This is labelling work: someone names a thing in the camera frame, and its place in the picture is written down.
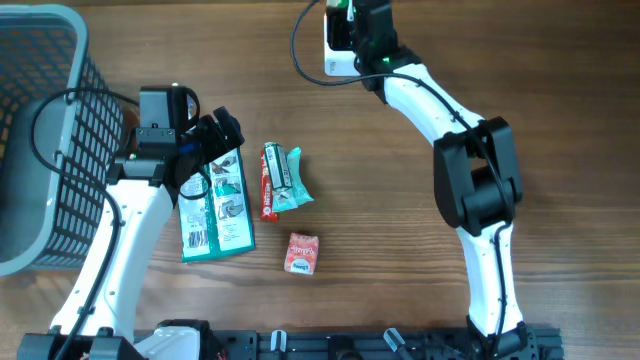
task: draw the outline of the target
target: wood grain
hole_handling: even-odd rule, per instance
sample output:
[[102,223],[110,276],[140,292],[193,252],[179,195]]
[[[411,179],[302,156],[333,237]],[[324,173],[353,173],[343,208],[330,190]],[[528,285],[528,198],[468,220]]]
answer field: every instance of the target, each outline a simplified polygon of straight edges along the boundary
[[[361,86],[295,73],[288,36],[303,4],[81,7],[112,89],[179,82],[203,109],[226,106],[242,147],[257,250],[183,265],[177,211],[156,247],[138,328],[200,318],[217,329],[464,326],[462,249],[437,211],[432,152]],[[400,37],[467,108],[513,127],[524,183],[513,262],[529,323],[560,327],[568,359],[640,350],[640,5],[423,1],[394,4]],[[300,29],[304,68],[322,72],[320,8]],[[315,197],[258,221],[259,149],[303,150]],[[288,235],[320,237],[313,277],[283,272]],[[0,279],[0,358],[42,332],[76,273]]]

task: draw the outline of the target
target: candy bar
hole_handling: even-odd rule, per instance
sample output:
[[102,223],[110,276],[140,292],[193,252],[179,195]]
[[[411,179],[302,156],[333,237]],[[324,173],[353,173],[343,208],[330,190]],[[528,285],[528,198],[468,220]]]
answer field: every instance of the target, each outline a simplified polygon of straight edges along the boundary
[[262,213],[260,220],[268,222],[277,222],[278,214],[273,212],[273,187],[269,177],[269,166],[264,157],[264,149],[260,152],[262,159]]

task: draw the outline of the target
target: black cable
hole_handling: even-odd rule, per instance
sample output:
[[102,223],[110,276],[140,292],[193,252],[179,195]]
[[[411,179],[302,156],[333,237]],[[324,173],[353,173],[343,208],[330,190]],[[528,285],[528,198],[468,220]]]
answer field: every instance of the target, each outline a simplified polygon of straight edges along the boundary
[[202,175],[202,177],[207,182],[207,185],[209,185],[209,187],[206,190],[204,190],[202,193],[198,194],[198,195],[185,195],[185,194],[182,193],[182,191],[180,191],[180,196],[182,196],[183,198],[185,198],[187,200],[199,200],[199,199],[202,199],[203,197],[207,196],[207,193],[213,187],[213,185],[211,183],[211,178],[209,177],[209,175],[207,175],[206,172],[204,172],[204,170],[202,168],[198,169],[198,174]]
[[[44,157],[42,157],[42,154],[40,154],[40,152],[38,151],[38,148],[36,146],[36,141],[35,141],[35,137],[36,137],[36,123],[38,120],[38,116],[40,116],[40,114],[42,113],[42,111],[44,110],[44,108],[51,103],[52,101],[54,101],[55,99],[61,97],[61,96],[65,96],[65,95],[69,95],[72,93],[78,93],[78,92],[93,92],[93,93],[98,93],[98,94],[104,94],[104,95],[108,95],[108,96],[113,96],[115,98],[118,98],[120,100],[123,100],[125,102],[128,102],[130,104],[139,106],[138,102],[128,98],[126,96],[120,95],[118,93],[106,90],[106,89],[97,89],[97,88],[91,88],[91,87],[79,87],[79,88],[70,88],[70,89],[65,89],[65,90],[61,90],[58,92],[55,92],[53,94],[51,94],[50,96],[48,96],[41,104],[40,106],[36,109],[36,112],[33,116],[33,120],[31,123],[31,136],[29,137],[29,146],[31,147],[31,151],[33,152],[33,155],[35,156],[35,158],[38,160],[38,162],[40,162],[42,165],[44,165],[47,169],[51,170],[52,172],[62,176],[62,177],[66,177],[71,181],[76,181],[78,183],[87,185],[91,188],[93,188],[95,191],[97,191],[98,193],[102,194],[102,196],[104,196],[105,200],[109,203],[109,205],[111,206],[111,209],[113,211],[113,230],[111,232],[111,238],[109,239],[109,245],[107,247],[107,250],[105,252],[105,256],[104,259],[102,261],[102,264],[100,265],[100,268],[98,269],[98,273],[96,275],[96,279],[93,282],[93,284],[91,285],[91,289],[89,290],[89,293],[87,294],[87,299],[85,300],[84,306],[82,307],[82,310],[80,311],[80,314],[78,314],[78,319],[76,320],[75,324],[73,325],[73,327],[71,328],[71,331],[69,332],[67,338],[65,339],[64,343],[62,344],[62,347],[60,348],[60,350],[58,350],[58,352],[56,353],[55,359],[56,360],[62,360],[64,359],[67,351],[69,350],[69,347],[71,346],[71,342],[73,340],[73,338],[78,334],[78,332],[80,331],[80,328],[84,325],[87,317],[89,316],[89,314],[91,313],[91,308],[93,307],[93,303],[95,302],[95,298],[98,294],[98,290],[104,280],[104,276],[107,272],[107,268],[109,267],[109,264],[111,262],[111,258],[113,257],[113,253],[115,251],[115,247],[116,247],[116,243],[118,241],[118,234],[120,231],[120,224],[121,224],[121,218],[120,218],[120,211],[118,208],[118,203],[115,201],[115,199],[106,191],[106,188],[102,186],[102,184],[97,184],[93,181],[91,181],[88,178],[84,178],[84,177],[80,177],[77,175],[73,175],[73,174],[69,174],[61,169],[58,169],[55,165],[49,163],[48,161],[46,161],[44,159]],[[125,142],[125,146],[127,146],[127,144],[131,141],[131,137],[129,137],[126,142]]]
[[451,115],[453,116],[453,119],[459,122],[468,131],[469,136],[475,143],[478,151],[480,152],[480,155],[482,155],[482,157],[486,159],[487,165],[489,167],[489,171],[491,172],[491,176],[493,177],[496,183],[496,186],[498,188],[498,192],[500,193],[500,198],[505,207],[505,212],[507,216],[505,220],[505,224],[500,226],[496,230],[493,236],[493,244],[494,244],[494,249],[496,253],[496,261],[497,261],[498,275],[500,278],[500,288],[501,288],[501,295],[500,295],[501,298],[499,300],[502,303],[502,310],[501,310],[501,316],[498,324],[498,331],[496,332],[496,337],[491,350],[491,356],[496,357],[497,356],[496,352],[498,350],[498,343],[500,341],[500,335],[502,334],[502,329],[504,327],[504,320],[505,320],[504,318],[505,318],[506,307],[507,307],[507,301],[506,301],[507,295],[506,295],[506,289],[505,289],[506,281],[504,278],[504,268],[502,266],[502,257],[500,255],[500,233],[505,229],[507,229],[509,226],[511,226],[511,223],[513,221],[513,209],[512,209],[512,205],[509,203],[509,199],[507,198],[507,193],[504,190],[504,185],[502,184],[502,179],[500,178],[500,175],[498,174],[498,171],[493,163],[493,159],[489,156],[489,152],[487,151],[485,144],[475,134],[475,132],[473,131],[473,128],[462,118],[462,116],[457,111],[455,111],[455,109],[453,109],[451,104],[449,104],[449,102],[447,102],[447,100],[444,99],[442,95],[440,95],[435,89],[433,89],[431,86],[427,85],[424,81],[420,79],[417,79],[405,74],[384,73],[384,74],[370,74],[370,75],[364,75],[364,76],[356,76],[349,79],[338,80],[338,81],[323,81],[323,80],[315,79],[309,76],[307,73],[305,73],[300,67],[298,57],[296,56],[296,50],[295,50],[296,33],[298,31],[298,27],[300,26],[300,22],[302,21],[302,19],[305,17],[305,15],[307,15],[309,10],[311,10],[311,8],[317,3],[318,3],[318,0],[311,0],[311,2],[302,10],[302,12],[300,13],[300,16],[298,16],[298,19],[293,25],[293,30],[291,31],[291,37],[289,39],[289,50],[291,51],[291,59],[293,60],[293,65],[295,66],[296,71],[298,72],[298,74],[300,74],[300,76],[302,76],[303,78],[305,78],[306,80],[314,84],[322,85],[322,86],[340,86],[340,85],[353,84],[363,80],[379,79],[379,78],[387,78],[387,77],[395,77],[395,78],[412,81],[418,84],[419,86],[423,87],[427,91],[429,91],[436,99],[438,99],[438,101],[447,109],[447,111],[451,113]]
[[191,117],[191,119],[189,119],[187,125],[187,129],[191,129],[192,127],[196,126],[198,120],[200,119],[200,101],[198,100],[198,95],[196,95],[196,92],[191,88],[186,88],[186,91],[187,95],[191,97],[191,100],[193,100],[193,103],[196,105],[196,113]]

